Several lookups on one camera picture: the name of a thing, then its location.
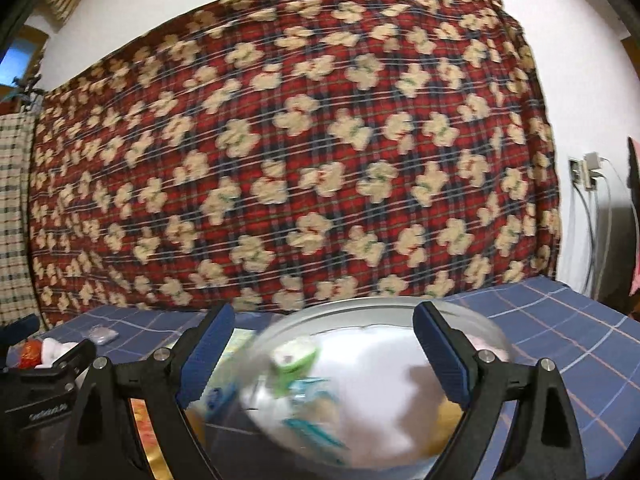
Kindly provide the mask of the red gold satin pouch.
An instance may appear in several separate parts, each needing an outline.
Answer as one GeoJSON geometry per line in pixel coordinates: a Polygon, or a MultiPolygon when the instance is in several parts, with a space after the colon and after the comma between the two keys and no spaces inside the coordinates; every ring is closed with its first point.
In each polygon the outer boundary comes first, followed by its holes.
{"type": "Polygon", "coordinates": [[[22,345],[20,360],[17,367],[20,370],[32,370],[42,363],[42,341],[29,339],[22,345]]]}

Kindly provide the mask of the white gauze roll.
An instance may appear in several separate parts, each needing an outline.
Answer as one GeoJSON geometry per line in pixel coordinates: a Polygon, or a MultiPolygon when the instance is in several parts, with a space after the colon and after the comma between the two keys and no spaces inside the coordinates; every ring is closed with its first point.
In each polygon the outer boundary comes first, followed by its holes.
{"type": "Polygon", "coordinates": [[[61,342],[54,338],[44,338],[40,351],[40,363],[37,368],[50,368],[53,363],[61,359],[64,354],[77,346],[77,342],[61,342]]]}

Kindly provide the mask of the clear plastic bag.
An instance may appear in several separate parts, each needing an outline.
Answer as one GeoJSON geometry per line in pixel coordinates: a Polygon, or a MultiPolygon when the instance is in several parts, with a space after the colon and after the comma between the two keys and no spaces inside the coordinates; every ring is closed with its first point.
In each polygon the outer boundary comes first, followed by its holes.
{"type": "Polygon", "coordinates": [[[88,331],[87,338],[91,340],[98,347],[110,344],[119,337],[117,330],[113,330],[111,327],[105,327],[102,325],[93,326],[88,331]]]}

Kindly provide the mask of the yellow sponge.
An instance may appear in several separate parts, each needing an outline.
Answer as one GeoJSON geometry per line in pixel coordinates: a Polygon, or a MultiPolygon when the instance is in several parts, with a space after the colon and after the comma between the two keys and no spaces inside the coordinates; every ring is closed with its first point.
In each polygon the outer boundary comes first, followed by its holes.
{"type": "Polygon", "coordinates": [[[445,399],[439,404],[431,437],[425,449],[427,456],[436,456],[446,448],[448,441],[462,419],[462,415],[463,410],[457,403],[445,399]]]}

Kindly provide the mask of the green tissue packet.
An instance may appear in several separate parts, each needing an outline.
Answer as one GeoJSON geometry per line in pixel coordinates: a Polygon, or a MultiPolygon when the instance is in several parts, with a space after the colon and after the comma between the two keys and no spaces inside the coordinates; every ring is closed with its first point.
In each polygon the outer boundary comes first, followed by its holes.
{"type": "Polygon", "coordinates": [[[319,346],[311,337],[297,337],[281,344],[270,353],[271,388],[277,396],[308,375],[317,361],[319,346]]]}

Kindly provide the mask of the teal cloth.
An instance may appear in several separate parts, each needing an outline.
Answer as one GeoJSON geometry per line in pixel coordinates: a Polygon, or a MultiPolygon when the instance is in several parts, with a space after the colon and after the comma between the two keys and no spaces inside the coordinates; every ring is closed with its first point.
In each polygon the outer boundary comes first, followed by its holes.
{"type": "Polygon", "coordinates": [[[306,377],[288,385],[290,416],[283,423],[317,453],[339,462],[348,452],[342,438],[341,403],[328,378],[306,377]]]}

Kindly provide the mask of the pink fluffy cloth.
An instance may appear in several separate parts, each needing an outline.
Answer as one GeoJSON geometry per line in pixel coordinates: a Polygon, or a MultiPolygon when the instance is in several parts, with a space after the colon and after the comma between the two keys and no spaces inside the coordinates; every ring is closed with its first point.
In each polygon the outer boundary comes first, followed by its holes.
{"type": "Polygon", "coordinates": [[[480,350],[490,351],[501,361],[505,361],[509,357],[509,355],[507,353],[504,353],[502,349],[496,346],[493,346],[483,338],[473,336],[471,334],[467,334],[466,338],[469,339],[469,342],[472,344],[472,346],[476,351],[480,351],[480,350]]]}

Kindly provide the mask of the green white checkered cloth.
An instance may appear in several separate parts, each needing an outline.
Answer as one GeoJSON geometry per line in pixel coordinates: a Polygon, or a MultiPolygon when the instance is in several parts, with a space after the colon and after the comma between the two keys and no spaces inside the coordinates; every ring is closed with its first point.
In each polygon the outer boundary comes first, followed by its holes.
{"type": "Polygon", "coordinates": [[[35,122],[32,114],[1,116],[1,325],[38,313],[27,257],[28,182],[35,122]]]}

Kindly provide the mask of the blue plaid tablecloth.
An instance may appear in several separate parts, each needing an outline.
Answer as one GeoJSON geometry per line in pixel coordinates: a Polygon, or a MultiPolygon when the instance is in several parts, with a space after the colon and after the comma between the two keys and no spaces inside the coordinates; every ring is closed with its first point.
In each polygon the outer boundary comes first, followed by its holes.
{"type": "MultiPolygon", "coordinates": [[[[450,300],[494,321],[518,362],[555,362],[574,406],[588,477],[605,478],[639,431],[638,322],[548,278],[464,292],[450,300]]],[[[103,306],[48,334],[78,341],[90,327],[114,327],[117,339],[99,352],[115,363],[130,362],[172,344],[202,316],[103,306]]],[[[227,479],[314,478],[300,460],[258,434],[236,403],[207,427],[206,443],[227,479]]]]}

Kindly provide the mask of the round metal tin container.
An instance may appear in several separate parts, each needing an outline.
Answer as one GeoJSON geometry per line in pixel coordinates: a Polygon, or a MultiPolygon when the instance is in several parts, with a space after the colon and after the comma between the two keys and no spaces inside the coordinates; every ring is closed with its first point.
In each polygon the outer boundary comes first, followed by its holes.
{"type": "Polygon", "coordinates": [[[268,460],[281,476],[315,479],[421,479],[436,462],[442,387],[412,328],[416,298],[328,302],[281,318],[248,346],[239,399],[250,421],[280,450],[268,460]],[[341,464],[311,451],[285,427],[291,409],[273,391],[270,354],[309,338],[319,354],[310,374],[337,397],[341,464]]]}

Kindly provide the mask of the wooden coat rack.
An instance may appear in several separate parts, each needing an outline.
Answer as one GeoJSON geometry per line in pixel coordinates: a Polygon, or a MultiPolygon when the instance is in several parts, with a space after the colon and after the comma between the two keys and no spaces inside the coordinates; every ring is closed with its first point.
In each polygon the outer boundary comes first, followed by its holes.
{"type": "Polygon", "coordinates": [[[38,104],[38,100],[46,93],[38,87],[40,79],[40,63],[32,66],[22,78],[13,79],[14,89],[11,91],[10,101],[14,104],[17,112],[32,110],[38,104]]]}

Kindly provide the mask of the window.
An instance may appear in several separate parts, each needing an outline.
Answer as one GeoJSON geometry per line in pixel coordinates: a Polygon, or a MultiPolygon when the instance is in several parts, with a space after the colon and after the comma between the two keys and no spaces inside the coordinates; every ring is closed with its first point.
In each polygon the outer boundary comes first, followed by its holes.
{"type": "Polygon", "coordinates": [[[0,64],[0,84],[13,87],[15,78],[22,79],[36,50],[37,45],[34,42],[25,38],[15,38],[0,64]]]}

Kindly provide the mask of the white charger plug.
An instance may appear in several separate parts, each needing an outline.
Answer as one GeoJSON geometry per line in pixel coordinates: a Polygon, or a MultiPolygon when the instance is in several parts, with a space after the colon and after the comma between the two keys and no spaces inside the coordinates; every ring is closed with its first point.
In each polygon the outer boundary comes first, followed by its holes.
{"type": "Polygon", "coordinates": [[[601,169],[602,157],[598,152],[589,152],[582,158],[582,182],[586,191],[596,187],[596,179],[601,169]]]}

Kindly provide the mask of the red plaid bear blanket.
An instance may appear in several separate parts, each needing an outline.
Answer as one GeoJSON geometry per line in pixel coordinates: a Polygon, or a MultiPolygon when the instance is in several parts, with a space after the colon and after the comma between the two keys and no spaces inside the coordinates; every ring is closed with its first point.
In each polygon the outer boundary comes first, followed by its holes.
{"type": "Polygon", "coordinates": [[[552,276],[554,155],[502,0],[218,0],[44,98],[38,302],[285,313],[552,276]]]}

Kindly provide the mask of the wall power socket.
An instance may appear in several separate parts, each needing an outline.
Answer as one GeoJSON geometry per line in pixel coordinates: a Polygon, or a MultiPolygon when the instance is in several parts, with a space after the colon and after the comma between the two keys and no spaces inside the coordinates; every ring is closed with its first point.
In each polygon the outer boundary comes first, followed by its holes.
{"type": "Polygon", "coordinates": [[[582,184],[582,161],[576,158],[568,160],[568,168],[570,168],[570,182],[572,185],[579,186],[582,184]]]}

